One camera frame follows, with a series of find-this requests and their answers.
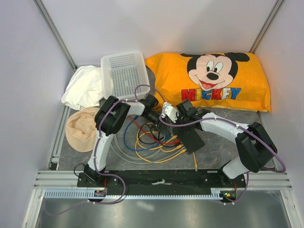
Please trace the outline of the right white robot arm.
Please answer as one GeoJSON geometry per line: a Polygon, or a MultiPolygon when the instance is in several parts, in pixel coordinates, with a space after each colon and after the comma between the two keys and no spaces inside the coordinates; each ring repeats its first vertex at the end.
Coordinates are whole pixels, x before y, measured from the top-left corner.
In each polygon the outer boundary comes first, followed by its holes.
{"type": "Polygon", "coordinates": [[[189,100],[177,105],[174,117],[177,126],[172,130],[188,152],[196,152],[205,145],[197,131],[219,135],[236,145],[238,157],[224,164],[217,176],[223,187],[230,186],[241,174],[259,172],[277,154],[276,146],[258,122],[237,123],[206,109],[198,111],[189,100]]]}

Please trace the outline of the black network switch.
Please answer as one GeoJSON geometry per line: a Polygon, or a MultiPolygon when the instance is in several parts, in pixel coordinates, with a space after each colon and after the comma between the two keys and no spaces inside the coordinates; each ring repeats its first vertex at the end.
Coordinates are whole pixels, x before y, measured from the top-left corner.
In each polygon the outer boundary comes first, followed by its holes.
{"type": "Polygon", "coordinates": [[[188,154],[196,152],[205,146],[204,141],[193,127],[174,127],[172,131],[180,139],[188,154]]]}

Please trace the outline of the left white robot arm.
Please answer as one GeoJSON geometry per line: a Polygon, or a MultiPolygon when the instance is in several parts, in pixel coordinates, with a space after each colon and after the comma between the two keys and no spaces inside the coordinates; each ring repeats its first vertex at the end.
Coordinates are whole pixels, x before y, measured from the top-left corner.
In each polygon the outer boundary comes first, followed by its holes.
{"type": "Polygon", "coordinates": [[[94,187],[104,182],[106,158],[114,136],[120,131],[125,119],[130,115],[141,116],[152,122],[157,131],[165,136],[170,130],[159,120],[160,113],[154,110],[158,100],[153,95],[147,95],[140,100],[118,99],[111,95],[101,105],[95,116],[96,140],[89,162],[84,167],[84,176],[94,187]]]}

